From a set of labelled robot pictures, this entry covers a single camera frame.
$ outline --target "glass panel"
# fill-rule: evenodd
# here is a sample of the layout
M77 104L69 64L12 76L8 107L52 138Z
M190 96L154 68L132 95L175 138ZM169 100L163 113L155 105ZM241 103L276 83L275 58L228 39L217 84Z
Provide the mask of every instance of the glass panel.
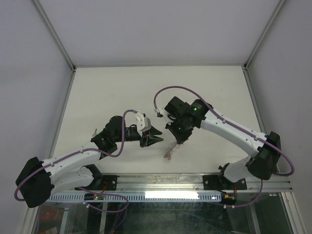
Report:
M255 194L237 194L240 203ZM120 210L124 202L99 203ZM291 234L279 194L262 194L254 206L226 208L208 202L131 202L122 213L83 204L45 203L33 234Z

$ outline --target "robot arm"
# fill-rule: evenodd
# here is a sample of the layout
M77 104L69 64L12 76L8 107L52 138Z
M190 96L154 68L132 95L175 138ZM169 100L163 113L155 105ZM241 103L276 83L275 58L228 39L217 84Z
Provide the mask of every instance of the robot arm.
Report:
M206 104L199 99L189 105L179 98L173 97L165 108L157 110L158 116L164 117L167 121L166 129L172 132L178 144L182 144L188 140L193 128L197 127L225 138L248 154L246 158L236 163L227 163L223 167L220 166L220 179L225 178L232 183L250 176L255 176L263 180L270 179L280 155L274 149L264 145L264 143L257 139L266 139L269 143L280 148L279 135L274 132L271 132L269 136L264 133L255 132L223 116L216 109L214 111L243 130L252 132L256 135L256 138L251 137L230 124L226 124L224 120L222 121L214 113L209 111Z
M122 136L124 141L139 141L142 148L163 141L155 136L162 132L151 125L145 114L137 112L135 117L136 125L125 127L124 134L122 117L114 116L102 132L75 151L43 161L39 161L37 157L28 160L16 180L16 185L19 186L34 171L42 169L20 187L28 207L36 207L51 195L64 190L85 186L90 189L97 187L101 183L102 173L92 163L107 156L102 152L111 154L116 151L116 142L121 142Z

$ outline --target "gray wall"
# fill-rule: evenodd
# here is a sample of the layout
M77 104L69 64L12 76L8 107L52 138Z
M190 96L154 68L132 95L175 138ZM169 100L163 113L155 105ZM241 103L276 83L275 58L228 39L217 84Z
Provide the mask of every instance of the gray wall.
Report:
M250 68L265 123L296 167L290 177L312 233L312 1L290 0ZM286 163L282 169L288 171Z
M15 180L43 158L70 70L29 0L0 1L0 233L19 224Z

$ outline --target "perforated metal strip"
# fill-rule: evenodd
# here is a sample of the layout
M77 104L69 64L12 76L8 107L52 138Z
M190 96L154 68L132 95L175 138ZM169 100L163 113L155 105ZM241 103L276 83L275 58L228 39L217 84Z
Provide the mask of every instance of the perforated metal strip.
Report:
M125 196L129 202L220 202L221 193L198 193L199 199L185 198L146 198L145 193L118 193ZM48 202L75 203L83 202L85 193L58 193L51 196ZM102 200L86 200L92 202L125 202L121 197L105 196Z

